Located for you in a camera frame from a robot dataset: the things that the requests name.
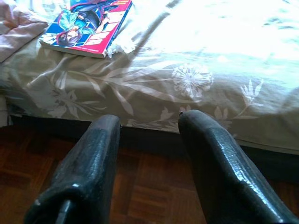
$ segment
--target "manga book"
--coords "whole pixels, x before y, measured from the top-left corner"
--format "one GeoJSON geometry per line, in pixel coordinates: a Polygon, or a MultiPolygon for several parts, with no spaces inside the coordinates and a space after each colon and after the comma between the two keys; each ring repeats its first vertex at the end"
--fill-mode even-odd
{"type": "Polygon", "coordinates": [[[40,43],[66,53],[104,58],[131,5],[131,0],[71,0],[40,43]]]}

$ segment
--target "beige bedsheet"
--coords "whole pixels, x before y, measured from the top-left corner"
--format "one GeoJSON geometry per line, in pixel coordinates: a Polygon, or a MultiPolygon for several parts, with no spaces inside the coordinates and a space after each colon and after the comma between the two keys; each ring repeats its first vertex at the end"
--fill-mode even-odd
{"type": "Polygon", "coordinates": [[[298,1],[134,1],[117,38],[136,50],[106,59],[44,49],[37,40],[0,65],[22,114],[178,132],[201,110],[242,144],[299,154],[298,1]]]}

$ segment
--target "bed frame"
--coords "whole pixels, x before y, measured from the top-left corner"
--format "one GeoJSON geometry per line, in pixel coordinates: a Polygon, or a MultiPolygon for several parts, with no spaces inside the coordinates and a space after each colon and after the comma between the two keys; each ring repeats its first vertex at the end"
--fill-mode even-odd
{"type": "MultiPolygon", "coordinates": [[[[91,122],[45,119],[30,116],[12,116],[14,125],[27,126],[50,135],[78,140],[91,122]]],[[[162,154],[169,157],[187,157],[183,142],[176,133],[122,127],[120,147],[162,154]]],[[[299,155],[284,154],[242,147],[262,174],[271,180],[299,183],[299,155]]]]}

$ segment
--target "pink blanket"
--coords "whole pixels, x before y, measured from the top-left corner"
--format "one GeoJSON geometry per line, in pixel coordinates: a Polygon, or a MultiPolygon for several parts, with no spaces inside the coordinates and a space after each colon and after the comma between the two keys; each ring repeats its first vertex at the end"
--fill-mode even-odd
{"type": "Polygon", "coordinates": [[[38,36],[48,26],[33,12],[13,0],[0,0],[0,63],[38,36]]]}

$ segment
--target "book spine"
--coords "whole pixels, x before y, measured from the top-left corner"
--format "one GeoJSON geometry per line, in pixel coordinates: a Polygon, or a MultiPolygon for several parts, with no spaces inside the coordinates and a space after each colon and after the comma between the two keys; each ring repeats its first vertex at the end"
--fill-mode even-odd
{"type": "Polygon", "coordinates": [[[127,17],[127,14],[128,14],[128,12],[129,12],[131,6],[132,6],[132,1],[130,2],[130,4],[129,4],[129,6],[128,6],[126,12],[125,12],[125,14],[123,15],[123,17],[122,17],[122,19],[121,19],[121,21],[120,21],[120,23],[118,24],[118,26],[117,26],[117,28],[116,28],[116,30],[115,30],[115,33],[113,34],[113,36],[112,36],[112,38],[111,38],[109,44],[107,45],[106,49],[108,49],[108,48],[110,47],[110,45],[112,44],[112,41],[116,38],[117,33],[118,33],[119,29],[121,28],[121,25],[122,25],[122,23],[124,22],[125,18],[127,17]]]}

